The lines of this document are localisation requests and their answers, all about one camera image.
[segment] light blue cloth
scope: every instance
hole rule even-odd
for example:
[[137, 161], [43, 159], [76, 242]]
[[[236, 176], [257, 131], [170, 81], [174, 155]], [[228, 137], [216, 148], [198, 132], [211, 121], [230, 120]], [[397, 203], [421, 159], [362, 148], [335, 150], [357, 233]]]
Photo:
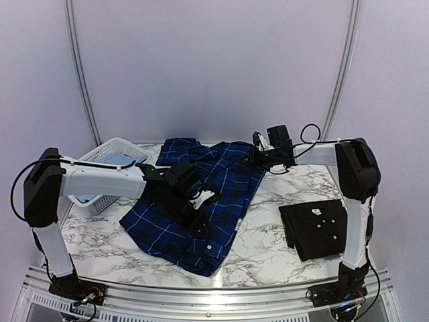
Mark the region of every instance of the light blue cloth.
[[[135, 163], [142, 163], [144, 160], [146, 160], [145, 156], [141, 156], [139, 158], [133, 157], [133, 156], [126, 156], [120, 152], [115, 152], [113, 154], [109, 154], [105, 158], [101, 160], [97, 160], [98, 163], [105, 163], [105, 164], [116, 164], [118, 166], [125, 166], [127, 164], [132, 163], [135, 161]], [[98, 195], [75, 195], [74, 197], [78, 199], [81, 203], [88, 203], [89, 201], [93, 200]]]

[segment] vertical metal frame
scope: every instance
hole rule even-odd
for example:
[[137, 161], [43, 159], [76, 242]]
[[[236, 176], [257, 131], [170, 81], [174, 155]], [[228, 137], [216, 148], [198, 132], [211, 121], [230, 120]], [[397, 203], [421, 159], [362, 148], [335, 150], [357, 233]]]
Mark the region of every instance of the vertical metal frame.
[[353, 49], [355, 47], [355, 40], [357, 34], [357, 24], [359, 20], [359, 13], [361, 10], [361, 0], [353, 0], [350, 10], [349, 27], [347, 29], [346, 42], [343, 50], [343, 57], [341, 58], [341, 65], [338, 76], [336, 78], [334, 93], [330, 100], [328, 114], [326, 116], [323, 128], [322, 128], [322, 141], [326, 141], [329, 137], [329, 133], [334, 123], [335, 115], [340, 105], [341, 93], [347, 75], [347, 71], [350, 67], [351, 58], [353, 55]]
[[72, 50], [72, 57], [74, 69], [78, 78], [78, 85], [80, 95], [82, 96], [83, 107], [85, 110], [86, 118], [88, 120], [89, 129], [96, 146], [101, 144], [100, 132], [95, 121], [93, 105], [91, 103], [88, 86], [85, 80], [83, 71], [82, 57], [80, 55], [78, 34], [76, 29], [76, 19], [74, 14], [73, 0], [64, 0], [64, 8], [66, 10], [66, 22], [68, 28], [68, 37], [70, 39], [70, 47]]

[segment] white marble tabletop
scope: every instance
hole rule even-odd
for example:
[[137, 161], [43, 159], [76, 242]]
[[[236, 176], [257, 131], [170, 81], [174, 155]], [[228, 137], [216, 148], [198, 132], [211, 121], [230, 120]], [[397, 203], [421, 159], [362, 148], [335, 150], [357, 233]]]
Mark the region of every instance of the white marble tabletop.
[[[158, 158], [161, 145], [144, 145]], [[272, 171], [281, 172], [282, 167]], [[185, 288], [271, 286], [336, 276], [341, 258], [301, 262], [288, 248], [279, 206], [339, 198], [324, 166], [296, 166], [267, 173], [221, 267], [203, 277], [141, 251], [119, 220], [135, 200], [120, 198], [97, 216], [73, 205], [62, 227], [79, 275], [125, 284]]]

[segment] white wall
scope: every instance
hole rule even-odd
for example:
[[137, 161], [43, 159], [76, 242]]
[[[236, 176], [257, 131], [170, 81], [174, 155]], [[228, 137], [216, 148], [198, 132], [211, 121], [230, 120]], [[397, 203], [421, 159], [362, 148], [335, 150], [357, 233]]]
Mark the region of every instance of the white wall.
[[0, 138], [0, 320], [8, 321], [28, 265], [41, 259], [28, 225], [10, 209], [11, 183], [48, 146], [75, 157], [93, 148], [62, 1], [0, 5]]
[[429, 2], [363, 1], [330, 138], [363, 136], [379, 161], [373, 253], [406, 321], [429, 316]]
[[351, 1], [75, 1], [102, 140], [251, 140], [323, 124]]

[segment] clothing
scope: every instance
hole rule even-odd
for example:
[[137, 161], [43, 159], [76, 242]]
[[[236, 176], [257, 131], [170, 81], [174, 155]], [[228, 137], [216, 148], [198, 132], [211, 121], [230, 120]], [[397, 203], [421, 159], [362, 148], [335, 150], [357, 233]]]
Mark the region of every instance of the clothing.
[[340, 200], [279, 207], [286, 242], [305, 262], [344, 252], [347, 212]]
[[137, 204], [120, 220], [135, 243], [149, 255], [162, 257], [195, 274], [210, 276], [225, 259], [264, 171], [243, 160], [253, 146], [219, 143], [211, 148], [194, 139], [170, 139], [162, 146], [158, 166], [189, 161], [200, 173], [205, 190], [221, 199], [202, 210], [210, 219], [211, 236], [198, 237], [172, 221], [161, 205]]
[[[101, 160], [97, 160], [96, 162], [125, 166], [127, 164], [132, 163], [133, 161], [135, 161], [135, 163], [142, 163], [144, 160], [146, 160], [145, 156], [133, 157], [133, 156], [126, 156], [120, 152], [115, 152], [115, 153], [109, 154], [108, 156], [104, 157]], [[74, 197], [78, 199], [81, 203], [87, 203], [93, 200], [96, 196], [98, 195], [75, 195]]]

